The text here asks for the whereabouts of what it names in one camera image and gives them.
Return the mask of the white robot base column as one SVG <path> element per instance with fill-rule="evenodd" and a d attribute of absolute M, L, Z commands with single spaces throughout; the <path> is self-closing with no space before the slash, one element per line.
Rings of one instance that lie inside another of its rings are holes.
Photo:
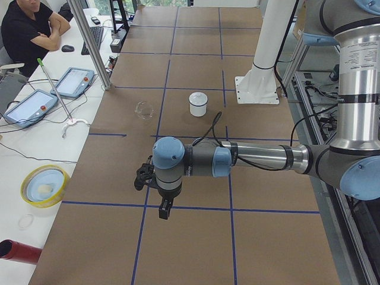
<path fill-rule="evenodd" d="M 239 104 L 279 104 L 276 62 L 297 6 L 297 0 L 268 1 L 252 68 L 245 76 L 235 78 Z"/>

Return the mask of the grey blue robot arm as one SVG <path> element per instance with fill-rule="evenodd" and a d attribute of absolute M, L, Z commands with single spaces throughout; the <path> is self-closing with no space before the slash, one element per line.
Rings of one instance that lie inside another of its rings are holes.
<path fill-rule="evenodd" d="M 151 188 L 168 219 L 184 176 L 224 177 L 234 165 L 294 170 L 357 200 L 379 197 L 379 2 L 309 1 L 305 31 L 340 45 L 337 131 L 328 145 L 262 145 L 163 137 L 153 146 Z"/>

